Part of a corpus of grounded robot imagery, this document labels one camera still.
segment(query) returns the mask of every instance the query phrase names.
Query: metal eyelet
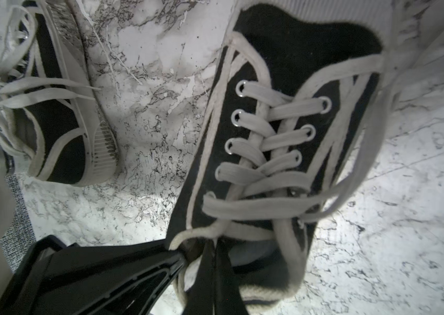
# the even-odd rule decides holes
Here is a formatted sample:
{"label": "metal eyelet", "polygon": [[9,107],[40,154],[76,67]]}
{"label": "metal eyelet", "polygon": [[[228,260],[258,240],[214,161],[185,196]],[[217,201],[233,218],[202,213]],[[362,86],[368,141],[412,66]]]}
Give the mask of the metal eyelet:
{"label": "metal eyelet", "polygon": [[235,125],[236,127],[241,127],[241,125],[238,123],[238,121],[241,119],[241,118],[239,117],[239,115],[240,115],[241,113],[244,113],[244,112],[245,112],[245,111],[242,110],[242,109],[237,109],[237,110],[235,110],[235,111],[232,112],[232,115],[231,115],[231,122],[232,122],[233,125]]}
{"label": "metal eyelet", "polygon": [[239,97],[244,97],[245,94],[243,93],[243,89],[242,87],[247,83],[247,80],[241,80],[238,82],[238,84],[236,85],[236,95],[238,95]]}
{"label": "metal eyelet", "polygon": [[221,167],[222,165],[219,165],[216,169],[215,169],[215,179],[216,180],[218,180],[218,181],[222,181],[221,179],[220,179],[220,167]]}
{"label": "metal eyelet", "polygon": [[320,96],[319,99],[323,100],[323,110],[320,112],[320,114],[326,114],[332,109],[332,101],[327,96]]}
{"label": "metal eyelet", "polygon": [[301,129],[309,129],[309,130],[310,130],[310,134],[309,134],[309,135],[306,134],[306,135],[308,136],[308,138],[306,139],[306,141],[311,141],[311,140],[313,140],[313,138],[314,138],[315,135],[316,135],[316,129],[315,129],[315,127],[314,127],[312,124],[309,124],[309,123],[308,123],[308,124],[302,126]]}
{"label": "metal eyelet", "polygon": [[229,155],[232,154],[232,152],[231,152],[231,147],[232,147],[232,141],[233,141],[233,140],[234,140],[234,138],[230,138],[230,139],[228,139],[228,140],[225,142],[225,145],[224,145],[224,149],[225,149],[226,153],[229,154]]}
{"label": "metal eyelet", "polygon": [[303,162],[303,155],[301,154],[301,152],[299,152],[299,150],[293,150],[291,152],[295,153],[295,166],[299,166],[301,165],[301,163]]}

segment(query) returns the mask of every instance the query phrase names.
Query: gray carpet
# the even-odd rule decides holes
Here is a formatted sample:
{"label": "gray carpet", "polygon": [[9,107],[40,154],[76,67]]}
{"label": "gray carpet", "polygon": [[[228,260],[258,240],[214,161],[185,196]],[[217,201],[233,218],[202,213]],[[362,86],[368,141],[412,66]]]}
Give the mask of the gray carpet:
{"label": "gray carpet", "polygon": [[26,212],[23,195],[15,176],[5,178],[12,191],[15,202],[14,221],[11,227],[0,240],[0,246],[7,258],[8,264],[14,272],[19,266],[28,247],[35,242],[35,235],[31,227],[30,218]]}

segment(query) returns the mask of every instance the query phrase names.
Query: white shoelace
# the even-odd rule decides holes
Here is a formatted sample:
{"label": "white shoelace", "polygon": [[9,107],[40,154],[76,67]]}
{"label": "white shoelace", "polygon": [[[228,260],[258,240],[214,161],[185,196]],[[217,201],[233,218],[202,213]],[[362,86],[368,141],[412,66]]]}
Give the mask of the white shoelace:
{"label": "white shoelace", "polygon": [[[18,30],[18,26],[12,30],[15,36],[15,47],[12,47],[11,53],[7,57],[4,57],[5,51],[7,50],[9,33],[11,33],[9,27],[12,23],[15,9],[23,11],[20,20],[27,31]],[[32,104],[54,99],[71,108],[72,106],[66,99],[86,98],[94,100],[93,97],[76,94],[63,88],[53,88],[51,85],[96,89],[67,79],[46,78],[42,67],[39,45],[36,41],[36,29],[36,19],[30,10],[22,6],[11,6],[8,21],[5,26],[3,51],[0,54],[0,145],[4,151],[10,155],[26,155],[30,159],[33,159],[35,151],[15,135],[14,113],[12,109],[24,108]],[[26,54],[28,55],[27,62],[24,60]],[[39,77],[31,76],[35,64]],[[15,69],[17,66],[25,67],[25,73],[17,71]],[[7,83],[9,76],[13,76],[16,79]],[[36,87],[45,88],[24,93],[24,91]]]}
{"label": "white shoelace", "polygon": [[263,152],[285,146],[299,145],[314,139],[316,129],[305,124],[300,129],[277,134],[270,122],[286,118],[305,117],[314,114],[325,114],[332,108],[332,101],[326,96],[319,98],[293,101],[293,98],[280,92],[259,85],[258,82],[240,81],[236,93],[241,97],[252,97],[268,104],[271,109],[267,120],[254,114],[237,109],[232,113],[231,121],[236,127],[249,129],[263,136],[260,147],[256,147],[247,139],[231,138],[225,143],[227,154],[237,154],[251,161],[256,168],[248,168],[239,164],[223,162],[215,171],[215,178],[228,181],[235,185],[245,186],[242,198],[270,192],[281,188],[298,187],[309,191],[303,172],[286,171],[297,167],[302,162],[299,150],[271,158],[269,161]]}

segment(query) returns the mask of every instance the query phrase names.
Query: white marble tile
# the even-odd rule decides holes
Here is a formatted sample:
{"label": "white marble tile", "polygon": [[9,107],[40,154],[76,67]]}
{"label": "white marble tile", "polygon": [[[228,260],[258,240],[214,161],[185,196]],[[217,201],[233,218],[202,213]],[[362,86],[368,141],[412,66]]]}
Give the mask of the white marble tile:
{"label": "white marble tile", "polygon": [[[0,21],[9,3],[0,0]],[[193,158],[233,1],[69,3],[122,171],[85,188],[21,177],[36,236],[81,245],[161,239]],[[412,46],[418,26],[403,25],[401,40]],[[401,99],[368,179],[320,222],[300,292],[269,314],[444,314],[444,77]],[[181,313],[171,288],[153,313]]]}

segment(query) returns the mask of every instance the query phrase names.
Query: black canvas sneaker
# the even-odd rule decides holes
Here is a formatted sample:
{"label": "black canvas sneaker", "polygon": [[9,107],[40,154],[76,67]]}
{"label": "black canvas sneaker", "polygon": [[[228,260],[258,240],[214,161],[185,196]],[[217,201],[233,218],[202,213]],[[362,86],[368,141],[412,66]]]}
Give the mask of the black canvas sneaker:
{"label": "black canvas sneaker", "polygon": [[[315,222],[364,180],[397,93],[444,72],[444,57],[428,64],[417,58],[395,72],[395,18],[385,0],[236,5],[198,151],[168,227],[168,248],[192,262],[174,283],[181,302],[207,239],[229,248],[247,309],[296,293]],[[359,136],[351,172],[341,179]]]}
{"label": "black canvas sneaker", "polygon": [[0,55],[0,146],[39,180],[86,186],[117,167],[77,25],[62,0],[12,6]]}

